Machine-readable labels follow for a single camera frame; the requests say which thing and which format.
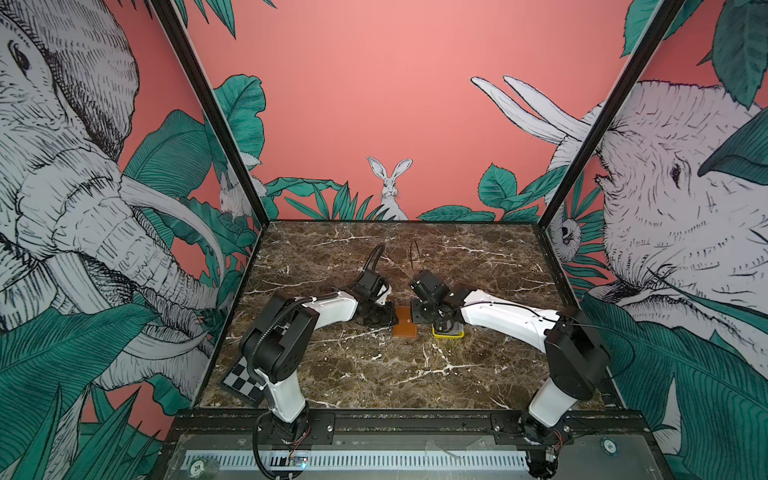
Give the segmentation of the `yellow plastic card tray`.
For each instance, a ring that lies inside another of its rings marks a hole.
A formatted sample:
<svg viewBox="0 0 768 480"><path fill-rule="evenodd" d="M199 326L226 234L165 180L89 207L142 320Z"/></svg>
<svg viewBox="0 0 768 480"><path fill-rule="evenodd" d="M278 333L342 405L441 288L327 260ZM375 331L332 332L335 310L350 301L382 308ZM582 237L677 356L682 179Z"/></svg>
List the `yellow plastic card tray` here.
<svg viewBox="0 0 768 480"><path fill-rule="evenodd" d="M461 339L465 336L462 323L433 324L432 334L438 339Z"/></svg>

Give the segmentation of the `brown leather card holder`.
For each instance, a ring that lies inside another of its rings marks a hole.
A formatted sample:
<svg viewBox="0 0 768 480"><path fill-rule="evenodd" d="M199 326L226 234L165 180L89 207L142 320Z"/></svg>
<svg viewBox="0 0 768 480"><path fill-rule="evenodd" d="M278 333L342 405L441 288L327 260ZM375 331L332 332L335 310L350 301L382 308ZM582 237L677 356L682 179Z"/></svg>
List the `brown leather card holder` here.
<svg viewBox="0 0 768 480"><path fill-rule="evenodd" d="M393 327L393 336L400 339L416 339L418 327L414 324L411 309L407 306L395 308L397 323Z"/></svg>

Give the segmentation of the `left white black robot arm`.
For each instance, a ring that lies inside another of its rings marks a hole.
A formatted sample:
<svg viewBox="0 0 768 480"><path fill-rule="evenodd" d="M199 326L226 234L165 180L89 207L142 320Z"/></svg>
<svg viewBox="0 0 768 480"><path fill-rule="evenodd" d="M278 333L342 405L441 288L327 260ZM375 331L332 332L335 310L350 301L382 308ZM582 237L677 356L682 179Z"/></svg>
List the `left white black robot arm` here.
<svg viewBox="0 0 768 480"><path fill-rule="evenodd" d="M348 287L319 296L274 294L240 341L245 372L267 399L276 419L292 425L306 409L296 370L314 331L357 317L390 326L396 322L387 299L389 282L373 270Z"/></svg>

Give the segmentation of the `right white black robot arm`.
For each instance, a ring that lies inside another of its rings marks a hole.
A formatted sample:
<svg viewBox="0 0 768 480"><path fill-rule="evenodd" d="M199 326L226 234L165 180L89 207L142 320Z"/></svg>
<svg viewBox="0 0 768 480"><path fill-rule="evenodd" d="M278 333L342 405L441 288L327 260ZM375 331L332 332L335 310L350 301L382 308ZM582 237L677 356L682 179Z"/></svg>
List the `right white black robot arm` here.
<svg viewBox="0 0 768 480"><path fill-rule="evenodd" d="M434 332L460 324L483 327L546 356L548 378L521 415L532 435L555 429L577 402L591 399L610 363L597 326L576 307L540 309L473 287L451 288L429 270L419 272L410 288L418 297L413 317L431 324Z"/></svg>

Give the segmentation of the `checkerboard calibration tag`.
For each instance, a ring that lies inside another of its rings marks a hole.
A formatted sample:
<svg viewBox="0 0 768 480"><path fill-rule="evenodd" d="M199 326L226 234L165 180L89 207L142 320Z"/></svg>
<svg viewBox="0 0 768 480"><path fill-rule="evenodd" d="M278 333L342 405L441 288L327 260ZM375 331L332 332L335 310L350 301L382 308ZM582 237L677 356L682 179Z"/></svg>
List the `checkerboard calibration tag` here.
<svg viewBox="0 0 768 480"><path fill-rule="evenodd" d="M244 357L229 368L219 384L224 391L252 408L257 408L265 399L261 385L249 375Z"/></svg>

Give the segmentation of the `black front mounting rail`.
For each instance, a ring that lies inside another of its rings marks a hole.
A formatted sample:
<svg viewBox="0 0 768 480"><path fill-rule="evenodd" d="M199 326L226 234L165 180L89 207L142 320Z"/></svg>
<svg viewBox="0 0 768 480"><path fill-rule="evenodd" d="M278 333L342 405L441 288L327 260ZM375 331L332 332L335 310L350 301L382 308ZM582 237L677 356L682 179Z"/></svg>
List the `black front mounting rail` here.
<svg viewBox="0 0 768 480"><path fill-rule="evenodd" d="M655 443L645 418L633 410L575 410L565 414L551 432L527 437L518 410L310 409L292 423L260 409L204 408L187 410L174 420L166 437L170 445L184 435L253 434L266 445L299 440L305 445L330 445L343 435L432 436L489 435L502 445L538 447L569 445L582 437L638 435Z"/></svg>

